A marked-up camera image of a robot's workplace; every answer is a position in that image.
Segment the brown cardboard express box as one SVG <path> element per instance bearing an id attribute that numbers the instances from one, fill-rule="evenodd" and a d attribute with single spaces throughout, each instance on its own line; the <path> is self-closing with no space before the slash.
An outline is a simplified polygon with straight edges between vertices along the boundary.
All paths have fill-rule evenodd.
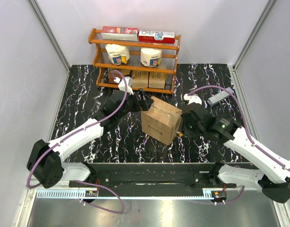
<path id="1" fill-rule="evenodd" d="M 153 103 L 149 110 L 141 112 L 142 132 L 170 145 L 179 131 L 182 110 L 157 97 L 151 99 Z"/>

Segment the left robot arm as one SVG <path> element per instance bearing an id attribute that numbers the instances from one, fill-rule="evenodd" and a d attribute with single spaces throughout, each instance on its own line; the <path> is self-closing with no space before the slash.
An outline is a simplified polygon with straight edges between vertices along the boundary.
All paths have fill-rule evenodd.
<path id="1" fill-rule="evenodd" d="M 127 113 L 148 111 L 153 102 L 143 89 L 132 95 L 115 91 L 93 118 L 73 131 L 49 142 L 35 142 L 26 165 L 30 175 L 46 189 L 61 181 L 74 180 L 80 181 L 85 187 L 93 186 L 96 176 L 86 163 L 70 164 L 65 163 L 65 159 L 90 141 L 111 131 Z"/>

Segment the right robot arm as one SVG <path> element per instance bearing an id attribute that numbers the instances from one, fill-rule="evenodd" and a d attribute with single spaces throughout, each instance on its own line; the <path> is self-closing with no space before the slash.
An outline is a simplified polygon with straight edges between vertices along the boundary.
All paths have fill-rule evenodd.
<path id="1" fill-rule="evenodd" d="M 213 187 L 241 185 L 261 191 L 269 199 L 286 203 L 290 199 L 290 161 L 247 136 L 246 129 L 230 115 L 214 117 L 203 106 L 191 103 L 182 111 L 182 129 L 186 137 L 203 136 L 223 144 L 244 156 L 257 169 L 216 163 L 204 174 L 203 181 Z"/>

